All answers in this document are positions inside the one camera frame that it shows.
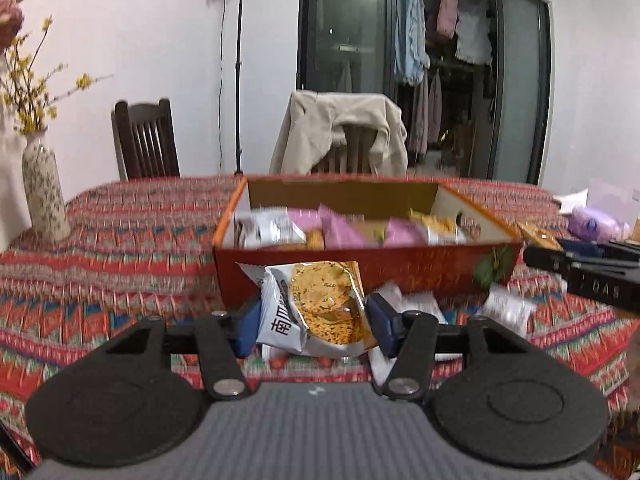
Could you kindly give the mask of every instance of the white floral vase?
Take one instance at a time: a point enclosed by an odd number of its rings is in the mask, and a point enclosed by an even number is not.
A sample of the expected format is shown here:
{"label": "white floral vase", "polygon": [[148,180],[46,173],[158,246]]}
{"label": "white floral vase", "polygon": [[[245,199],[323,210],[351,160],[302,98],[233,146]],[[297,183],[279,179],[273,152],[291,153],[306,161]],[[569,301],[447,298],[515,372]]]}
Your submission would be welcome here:
{"label": "white floral vase", "polygon": [[44,134],[26,135],[22,178],[33,230],[48,242],[59,242],[69,236],[71,227],[66,219],[56,155],[44,145]]}

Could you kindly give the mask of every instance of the beige jacket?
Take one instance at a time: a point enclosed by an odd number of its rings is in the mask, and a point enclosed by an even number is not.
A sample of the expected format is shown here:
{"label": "beige jacket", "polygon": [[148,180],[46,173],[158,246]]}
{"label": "beige jacket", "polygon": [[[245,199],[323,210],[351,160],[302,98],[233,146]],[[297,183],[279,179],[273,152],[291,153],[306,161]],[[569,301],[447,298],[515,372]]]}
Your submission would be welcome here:
{"label": "beige jacket", "polygon": [[356,125],[377,131],[369,152],[372,172],[404,176],[406,130],[400,115],[400,108],[379,94],[297,90],[282,121],[270,173],[309,173],[331,146],[346,145],[344,126]]}

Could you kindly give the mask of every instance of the pink flower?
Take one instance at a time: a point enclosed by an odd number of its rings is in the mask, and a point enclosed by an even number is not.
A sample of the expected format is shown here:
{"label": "pink flower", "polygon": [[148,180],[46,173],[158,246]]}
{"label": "pink flower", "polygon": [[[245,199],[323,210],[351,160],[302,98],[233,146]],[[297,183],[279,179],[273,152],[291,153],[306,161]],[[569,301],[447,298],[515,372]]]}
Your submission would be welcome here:
{"label": "pink flower", "polygon": [[23,21],[24,15],[15,0],[0,0],[0,50],[11,45]]}

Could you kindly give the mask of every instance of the patterned tablecloth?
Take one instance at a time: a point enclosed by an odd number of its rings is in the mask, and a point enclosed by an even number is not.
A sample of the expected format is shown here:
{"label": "patterned tablecloth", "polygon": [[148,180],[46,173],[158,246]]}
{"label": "patterned tablecloth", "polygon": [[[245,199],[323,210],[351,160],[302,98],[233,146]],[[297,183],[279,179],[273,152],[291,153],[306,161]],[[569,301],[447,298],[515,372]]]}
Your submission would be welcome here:
{"label": "patterned tablecloth", "polygon": [[[35,461],[24,423],[24,403],[47,378],[134,323],[162,313],[172,323],[222,307],[211,237],[235,179],[162,179],[119,182],[82,193],[67,207],[72,235],[55,246],[39,245],[27,231],[0,254],[0,411],[2,421]],[[509,222],[532,220],[562,234],[566,220],[548,192],[523,185],[447,180]],[[538,308],[530,340],[578,373],[609,399],[611,422],[597,464],[627,478],[640,462],[637,416],[625,413],[625,346],[636,324],[617,319],[593,301],[563,295],[555,277],[522,262],[510,289]],[[464,323],[480,297],[441,304],[449,322]],[[174,370],[202,386],[197,362],[174,356]],[[253,383],[261,380],[365,381],[366,363],[291,358],[270,369],[256,354],[244,361]],[[440,382],[461,369],[439,364]],[[4,457],[3,476],[15,473]]]}

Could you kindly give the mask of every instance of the blue shirt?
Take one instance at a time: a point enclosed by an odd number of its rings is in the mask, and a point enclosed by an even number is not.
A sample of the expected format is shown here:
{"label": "blue shirt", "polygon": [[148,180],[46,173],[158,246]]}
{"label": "blue shirt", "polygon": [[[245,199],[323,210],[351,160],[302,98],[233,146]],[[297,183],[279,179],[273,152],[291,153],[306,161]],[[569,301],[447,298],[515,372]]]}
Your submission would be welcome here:
{"label": "blue shirt", "polygon": [[429,67],[424,49],[424,0],[396,1],[396,81],[418,86]]}

